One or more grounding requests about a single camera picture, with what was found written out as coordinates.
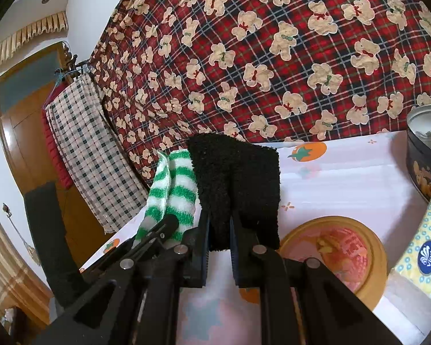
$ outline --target round tin can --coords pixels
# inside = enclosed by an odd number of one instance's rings
[[[431,147],[422,136],[431,131],[431,105],[412,109],[407,115],[407,170],[423,198],[431,199]]]
[[[323,216],[293,229],[281,241],[283,258],[324,263],[369,309],[382,298],[388,276],[386,253],[369,228],[345,216]]]

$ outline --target wooden door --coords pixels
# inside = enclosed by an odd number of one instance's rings
[[[31,61],[41,58],[51,50],[51,46],[18,64],[2,77],[15,73]],[[2,112],[0,108],[0,136],[8,164],[16,184],[24,195],[49,181],[56,183],[56,191],[62,219],[67,231],[66,240],[72,257],[81,266],[107,239],[102,226],[98,223],[75,185],[63,189],[49,157],[41,119],[42,106],[54,87],[54,80],[41,86],[20,101]]]

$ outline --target red cloth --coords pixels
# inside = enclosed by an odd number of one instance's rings
[[[91,57],[148,184],[194,133],[250,143],[406,128],[431,103],[421,0],[121,0]]]
[[[46,101],[45,106],[53,102],[56,97],[67,87],[67,84],[62,82],[59,84],[52,93],[51,97]],[[74,181],[70,177],[69,172],[62,160],[61,155],[59,154],[59,150],[57,149],[56,141],[54,140],[53,133],[49,127],[48,119],[46,118],[46,111],[42,109],[42,123],[43,123],[43,134],[45,136],[45,143],[48,149],[49,157],[51,158],[51,162],[53,163],[54,168],[56,169],[57,176],[59,181],[61,182],[64,189],[69,189]]]

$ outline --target green striped sock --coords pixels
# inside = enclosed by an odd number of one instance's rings
[[[162,152],[158,152],[158,155],[159,161],[147,199],[147,210],[137,230],[136,240],[144,237],[165,214],[174,214],[179,220],[179,228],[171,238],[181,241],[182,234],[193,228],[194,223],[197,186],[192,160],[187,149],[175,150],[169,156]]]

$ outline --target star print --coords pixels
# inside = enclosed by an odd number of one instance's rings
[[[297,161],[301,161],[305,157],[310,155],[311,149],[307,149],[305,147],[300,147],[296,153],[292,153],[288,158],[295,158]]]
[[[287,205],[282,205],[281,206],[283,209],[284,209],[284,211],[286,212],[286,211],[288,211],[289,209],[293,209],[295,206],[291,206],[290,205],[290,202],[288,202],[287,203]]]
[[[208,341],[209,330],[212,326],[221,326],[219,319],[219,299],[206,302],[202,307],[197,307],[191,302],[184,308],[187,321],[183,329],[185,341],[196,337],[198,340]]]

